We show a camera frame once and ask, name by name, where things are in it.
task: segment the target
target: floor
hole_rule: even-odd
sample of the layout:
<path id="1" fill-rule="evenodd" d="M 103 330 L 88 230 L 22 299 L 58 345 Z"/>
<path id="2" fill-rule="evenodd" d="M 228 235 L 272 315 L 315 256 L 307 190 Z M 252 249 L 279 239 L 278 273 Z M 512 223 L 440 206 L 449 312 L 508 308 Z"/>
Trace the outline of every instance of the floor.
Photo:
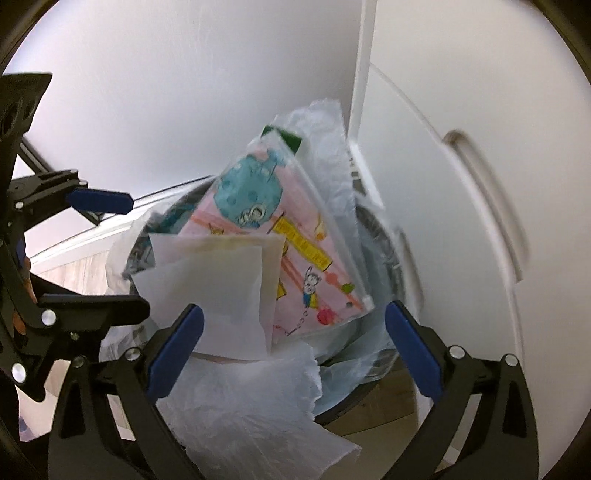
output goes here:
<path id="1" fill-rule="evenodd" d="M 69 290 L 87 295 L 107 290 L 107 252 L 87 257 L 40 273 L 39 276 Z M 66 361 L 56 362 L 46 382 L 48 396 L 35 404 L 22 396 L 21 412 L 35 435 L 49 431 L 61 383 L 68 369 Z M 128 435 L 125 416 L 113 405 L 123 436 Z M 395 462 L 417 430 L 413 385 L 408 372 L 397 363 L 372 392 L 355 408 L 327 428 L 362 447 L 356 462 L 343 460 L 332 466 L 322 480 L 379 480 Z"/>

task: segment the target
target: metal screw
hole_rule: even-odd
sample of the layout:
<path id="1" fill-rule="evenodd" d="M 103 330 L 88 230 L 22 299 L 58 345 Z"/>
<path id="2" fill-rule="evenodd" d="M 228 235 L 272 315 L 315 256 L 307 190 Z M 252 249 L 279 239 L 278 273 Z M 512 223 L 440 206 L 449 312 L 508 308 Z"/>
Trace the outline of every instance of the metal screw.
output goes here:
<path id="1" fill-rule="evenodd" d="M 453 358 L 456 358 L 459 360 L 460 358 L 464 358 L 464 356 L 466 355 L 466 351 L 461 346 L 454 345 L 454 346 L 450 347 L 449 354 Z"/>
<path id="2" fill-rule="evenodd" d="M 82 365 L 84 365 L 84 357 L 81 355 L 74 357 L 74 360 L 72 360 L 72 366 L 74 368 L 80 368 Z"/>
<path id="3" fill-rule="evenodd" d="M 43 313 L 41 314 L 41 321 L 43 322 L 43 325 L 50 327 L 56 322 L 56 320 L 57 315 L 53 310 L 43 310 Z"/>
<path id="4" fill-rule="evenodd" d="M 139 348 L 136 348 L 136 347 L 129 348 L 124 353 L 125 358 L 129 362 L 133 362 L 134 360 L 137 360 L 141 354 L 142 354 L 142 350 L 140 350 Z"/>
<path id="5" fill-rule="evenodd" d="M 23 383 L 27 379 L 27 371 L 21 364 L 16 363 L 12 366 L 12 377 L 18 383 Z"/>
<path id="6" fill-rule="evenodd" d="M 505 362 L 510 367 L 516 367 L 517 365 L 519 365 L 519 360 L 517 360 L 517 357 L 515 355 L 511 355 L 511 354 L 509 354 L 505 357 Z"/>

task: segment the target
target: blue gripper pad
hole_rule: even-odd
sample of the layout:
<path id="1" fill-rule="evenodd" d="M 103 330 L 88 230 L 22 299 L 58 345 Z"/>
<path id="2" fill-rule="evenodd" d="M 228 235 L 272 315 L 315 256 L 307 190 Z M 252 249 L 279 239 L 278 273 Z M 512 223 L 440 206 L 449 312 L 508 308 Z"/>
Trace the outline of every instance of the blue gripper pad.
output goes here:
<path id="1" fill-rule="evenodd" d="M 129 213 L 134 200 L 129 193 L 77 188 L 67 196 L 70 206 L 83 212 Z"/>
<path id="2" fill-rule="evenodd" d="M 437 403 L 443 395 L 441 366 L 413 325 L 418 324 L 394 302 L 386 308 L 385 323 L 419 391 Z"/>
<path id="3" fill-rule="evenodd" d="M 181 321 L 177 330 L 168 337 L 158 356 L 148 369 L 148 387 L 145 394 L 150 402 L 168 397 L 181 374 L 189 355 L 203 334 L 203 310 L 194 306 Z"/>

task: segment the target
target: blue cartoon character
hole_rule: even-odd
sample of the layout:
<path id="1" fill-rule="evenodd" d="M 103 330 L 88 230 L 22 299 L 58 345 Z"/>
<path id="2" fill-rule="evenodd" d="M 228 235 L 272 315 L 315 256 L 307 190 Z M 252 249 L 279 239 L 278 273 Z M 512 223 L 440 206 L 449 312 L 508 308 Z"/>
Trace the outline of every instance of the blue cartoon character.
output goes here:
<path id="1" fill-rule="evenodd" d="M 259 228 L 271 218 L 283 194 L 275 168 L 285 162 L 274 150 L 241 158 L 219 180 L 213 200 L 220 213 L 240 228 Z"/>
<path id="2" fill-rule="evenodd" d="M 306 308 L 318 308 L 318 295 L 316 294 L 316 285 L 320 283 L 320 277 L 312 272 L 312 267 L 306 270 L 304 277 L 304 305 Z"/>

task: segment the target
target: white paper sheet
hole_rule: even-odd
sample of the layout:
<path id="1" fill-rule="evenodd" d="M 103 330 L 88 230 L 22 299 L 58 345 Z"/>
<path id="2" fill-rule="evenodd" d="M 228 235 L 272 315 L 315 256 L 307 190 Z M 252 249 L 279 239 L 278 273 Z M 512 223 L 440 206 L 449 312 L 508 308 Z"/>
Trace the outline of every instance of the white paper sheet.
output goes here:
<path id="1" fill-rule="evenodd" d="M 261 247 L 195 252 L 133 279 L 160 328 L 172 325 L 189 303 L 203 309 L 205 328 L 195 352 L 238 360 L 267 358 L 259 321 Z"/>
<path id="2" fill-rule="evenodd" d="M 213 250 L 233 250 L 255 245 L 262 248 L 261 280 L 261 325 L 265 332 L 267 351 L 271 350 L 275 304 L 277 303 L 277 284 L 281 269 L 281 257 L 285 238 L 274 233 L 269 235 L 203 235 L 177 236 L 151 233 L 150 242 L 156 266 L 190 258 L 197 252 Z"/>

